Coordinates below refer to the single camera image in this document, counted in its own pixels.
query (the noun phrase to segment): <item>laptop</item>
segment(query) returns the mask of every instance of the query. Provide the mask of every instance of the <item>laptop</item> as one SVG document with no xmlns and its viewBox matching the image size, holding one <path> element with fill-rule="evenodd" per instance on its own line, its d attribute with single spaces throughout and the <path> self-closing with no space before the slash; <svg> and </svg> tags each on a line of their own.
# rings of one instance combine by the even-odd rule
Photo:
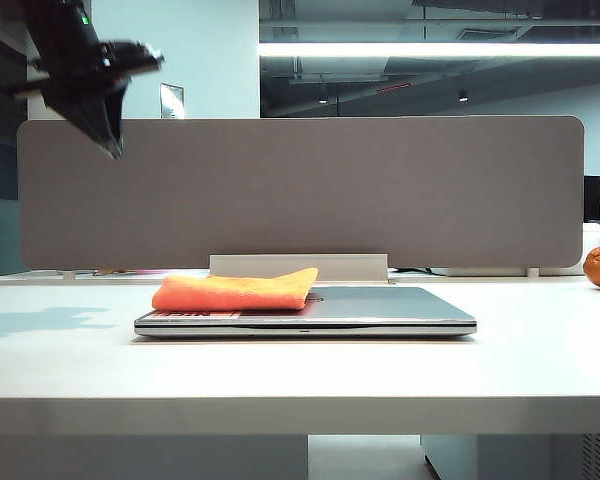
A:
<svg viewBox="0 0 600 480">
<path fill-rule="evenodd" d="M 165 312 L 135 321 L 138 335 L 232 337 L 453 337 L 476 332 L 471 315 L 419 287 L 316 287 L 302 310 Z"/>
</svg>

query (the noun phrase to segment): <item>orange towel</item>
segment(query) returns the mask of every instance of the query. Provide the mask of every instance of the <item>orange towel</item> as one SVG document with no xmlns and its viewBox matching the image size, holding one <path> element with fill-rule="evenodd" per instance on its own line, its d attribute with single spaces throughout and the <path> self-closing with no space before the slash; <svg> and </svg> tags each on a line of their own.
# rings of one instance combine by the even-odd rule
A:
<svg viewBox="0 0 600 480">
<path fill-rule="evenodd" d="M 276 278 L 167 276 L 153 296 L 153 308 L 176 312 L 301 310 L 317 268 Z"/>
</svg>

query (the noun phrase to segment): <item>white desk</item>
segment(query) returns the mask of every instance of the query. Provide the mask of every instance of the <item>white desk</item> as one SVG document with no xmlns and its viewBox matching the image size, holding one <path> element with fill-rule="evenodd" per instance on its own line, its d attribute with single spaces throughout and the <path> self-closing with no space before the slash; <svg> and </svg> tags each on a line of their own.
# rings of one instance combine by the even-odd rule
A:
<svg viewBox="0 0 600 480">
<path fill-rule="evenodd" d="M 584 278 L 403 283 L 478 318 L 459 341 L 150 342 L 155 284 L 41 283 L 0 283 L 0 435 L 600 433 Z"/>
</svg>

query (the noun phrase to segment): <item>fluorescent light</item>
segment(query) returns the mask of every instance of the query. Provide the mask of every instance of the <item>fluorescent light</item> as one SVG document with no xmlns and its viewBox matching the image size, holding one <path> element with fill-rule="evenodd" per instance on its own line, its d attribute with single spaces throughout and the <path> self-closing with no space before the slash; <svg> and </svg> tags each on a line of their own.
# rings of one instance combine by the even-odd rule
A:
<svg viewBox="0 0 600 480">
<path fill-rule="evenodd" d="M 600 57 L 600 43 L 261 43 L 261 57 Z"/>
</svg>

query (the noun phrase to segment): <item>ceiling pipe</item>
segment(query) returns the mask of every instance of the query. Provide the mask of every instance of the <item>ceiling pipe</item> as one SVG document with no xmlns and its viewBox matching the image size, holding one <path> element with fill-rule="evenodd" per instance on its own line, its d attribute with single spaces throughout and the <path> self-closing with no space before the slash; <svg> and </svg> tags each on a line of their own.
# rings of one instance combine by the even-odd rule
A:
<svg viewBox="0 0 600 480">
<path fill-rule="evenodd" d="M 600 27 L 596 20 L 545 20 L 533 18 L 407 18 L 403 20 L 260 20 L 261 28 L 400 28 L 431 26 L 488 27 Z"/>
</svg>

